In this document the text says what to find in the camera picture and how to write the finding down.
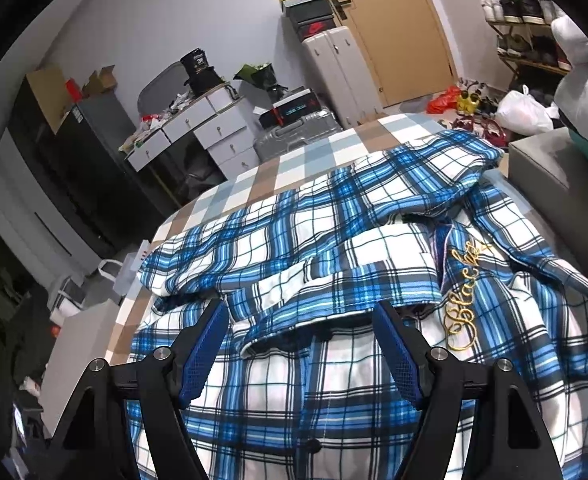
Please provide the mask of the blue white plaid shirt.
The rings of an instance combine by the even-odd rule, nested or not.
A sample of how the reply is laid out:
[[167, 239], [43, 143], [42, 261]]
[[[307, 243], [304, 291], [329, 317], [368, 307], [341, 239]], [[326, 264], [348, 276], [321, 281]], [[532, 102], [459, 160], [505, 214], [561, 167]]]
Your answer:
[[374, 336], [386, 301], [462, 361], [510, 360], [562, 474], [588, 479], [588, 278], [487, 172], [500, 153], [443, 131], [168, 236], [140, 278], [130, 350], [172, 344], [208, 297], [229, 328], [184, 412], [213, 479], [390, 479], [419, 414]]

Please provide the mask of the checkered brown blue bedsheet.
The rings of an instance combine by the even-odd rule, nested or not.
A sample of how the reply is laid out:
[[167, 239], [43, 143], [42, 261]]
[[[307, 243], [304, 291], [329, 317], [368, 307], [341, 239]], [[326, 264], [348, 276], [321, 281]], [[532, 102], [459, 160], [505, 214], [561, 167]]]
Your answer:
[[503, 157], [473, 133], [394, 115], [245, 171], [159, 227], [106, 360], [171, 344], [210, 295], [229, 312], [219, 361], [278, 370], [376, 301], [438, 304], [435, 223]]

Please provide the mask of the silver flat suitcase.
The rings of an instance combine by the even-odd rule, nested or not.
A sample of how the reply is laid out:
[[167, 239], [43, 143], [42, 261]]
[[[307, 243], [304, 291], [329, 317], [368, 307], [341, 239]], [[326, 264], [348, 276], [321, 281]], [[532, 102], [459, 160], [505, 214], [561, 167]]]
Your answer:
[[254, 150], [261, 162], [297, 150], [302, 146], [317, 142], [343, 128], [334, 114], [327, 108], [313, 112], [288, 126], [274, 127], [258, 136]]

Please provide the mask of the white drawer desk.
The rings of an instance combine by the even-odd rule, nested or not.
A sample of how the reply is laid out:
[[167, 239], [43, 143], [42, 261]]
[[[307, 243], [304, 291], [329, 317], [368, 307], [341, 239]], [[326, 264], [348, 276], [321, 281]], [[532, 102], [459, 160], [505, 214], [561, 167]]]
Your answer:
[[126, 160], [139, 172], [186, 136], [194, 136], [224, 177], [233, 180], [260, 164], [254, 149], [258, 133], [251, 102], [229, 84], [219, 84], [146, 132]]

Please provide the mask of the red plastic bag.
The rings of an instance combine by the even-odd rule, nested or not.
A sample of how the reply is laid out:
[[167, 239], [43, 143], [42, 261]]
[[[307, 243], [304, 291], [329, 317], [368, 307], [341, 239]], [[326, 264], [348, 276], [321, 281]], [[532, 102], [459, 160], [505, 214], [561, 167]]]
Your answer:
[[425, 112], [427, 114], [437, 115], [443, 114], [447, 110], [455, 110], [460, 96], [461, 89], [458, 86], [450, 86], [446, 91], [440, 93], [436, 98], [431, 99], [427, 103]]

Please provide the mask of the white plastic bag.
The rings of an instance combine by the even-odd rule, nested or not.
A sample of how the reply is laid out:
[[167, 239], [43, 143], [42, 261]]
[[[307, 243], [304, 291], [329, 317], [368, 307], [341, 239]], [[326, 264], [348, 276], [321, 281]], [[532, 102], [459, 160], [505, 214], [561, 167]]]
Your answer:
[[522, 136], [553, 130], [554, 121], [559, 119], [556, 103], [542, 105], [530, 94], [527, 86], [522, 91], [510, 90], [499, 102], [495, 114], [499, 126]]

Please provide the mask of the grey oval mirror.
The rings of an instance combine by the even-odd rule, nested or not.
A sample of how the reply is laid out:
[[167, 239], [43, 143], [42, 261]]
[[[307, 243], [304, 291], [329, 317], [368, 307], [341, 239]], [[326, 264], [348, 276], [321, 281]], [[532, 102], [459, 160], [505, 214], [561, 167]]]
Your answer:
[[137, 98], [137, 111], [143, 117], [159, 114], [179, 96], [190, 90], [189, 76], [181, 62], [174, 62], [158, 74], [141, 90]]

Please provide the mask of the black shoe box with red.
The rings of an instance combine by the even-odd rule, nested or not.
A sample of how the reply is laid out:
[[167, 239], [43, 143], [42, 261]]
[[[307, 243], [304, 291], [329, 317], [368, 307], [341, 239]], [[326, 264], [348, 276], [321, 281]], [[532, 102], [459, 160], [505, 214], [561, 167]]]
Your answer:
[[303, 116], [320, 110], [322, 104], [318, 96], [313, 90], [304, 88], [275, 102], [269, 110], [259, 116], [259, 124], [264, 129], [285, 127]]

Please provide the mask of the open cardboard box on fridge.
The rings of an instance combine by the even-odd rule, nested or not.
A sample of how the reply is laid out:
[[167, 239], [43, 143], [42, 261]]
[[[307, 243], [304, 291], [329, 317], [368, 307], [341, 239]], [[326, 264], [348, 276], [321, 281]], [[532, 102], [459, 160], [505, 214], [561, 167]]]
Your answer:
[[102, 67], [100, 70], [94, 70], [88, 82], [82, 87], [82, 94], [85, 99], [91, 96], [99, 96], [117, 88], [117, 79], [114, 75], [115, 66], [108, 65]]

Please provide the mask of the grey hoodie pile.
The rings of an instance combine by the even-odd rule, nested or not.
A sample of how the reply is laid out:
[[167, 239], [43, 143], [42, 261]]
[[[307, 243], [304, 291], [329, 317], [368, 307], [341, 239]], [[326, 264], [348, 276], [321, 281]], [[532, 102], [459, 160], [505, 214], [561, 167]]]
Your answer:
[[588, 38], [568, 15], [556, 18], [551, 28], [572, 66], [554, 100], [573, 129], [588, 141]]

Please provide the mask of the white upright suitcase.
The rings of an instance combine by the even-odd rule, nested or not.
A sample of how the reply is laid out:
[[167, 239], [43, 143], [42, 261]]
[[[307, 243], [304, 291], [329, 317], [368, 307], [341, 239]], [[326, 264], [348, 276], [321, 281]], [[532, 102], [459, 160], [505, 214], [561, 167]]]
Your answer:
[[347, 26], [319, 32], [303, 40], [303, 47], [345, 129], [383, 116], [379, 91]]

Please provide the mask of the tan wooden door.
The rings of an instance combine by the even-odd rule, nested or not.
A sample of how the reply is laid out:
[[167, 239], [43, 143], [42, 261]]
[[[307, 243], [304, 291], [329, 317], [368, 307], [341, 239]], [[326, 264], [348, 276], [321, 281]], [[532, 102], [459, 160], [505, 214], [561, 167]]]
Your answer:
[[399, 104], [446, 90], [457, 79], [431, 0], [331, 0], [355, 37], [382, 102]]

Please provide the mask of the wooden shoe rack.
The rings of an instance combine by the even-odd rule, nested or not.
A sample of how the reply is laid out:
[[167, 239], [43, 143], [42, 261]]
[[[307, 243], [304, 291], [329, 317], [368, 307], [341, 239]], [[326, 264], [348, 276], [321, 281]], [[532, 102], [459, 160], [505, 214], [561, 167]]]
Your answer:
[[570, 72], [571, 63], [552, 34], [552, 22], [562, 14], [552, 0], [480, 0], [480, 9], [512, 87], [522, 82], [553, 89]]

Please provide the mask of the stacked shoe boxes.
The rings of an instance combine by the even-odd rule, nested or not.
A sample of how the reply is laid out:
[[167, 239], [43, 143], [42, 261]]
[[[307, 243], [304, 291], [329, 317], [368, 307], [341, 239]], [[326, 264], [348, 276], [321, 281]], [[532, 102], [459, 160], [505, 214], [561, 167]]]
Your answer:
[[330, 0], [279, 0], [300, 41], [336, 27]]

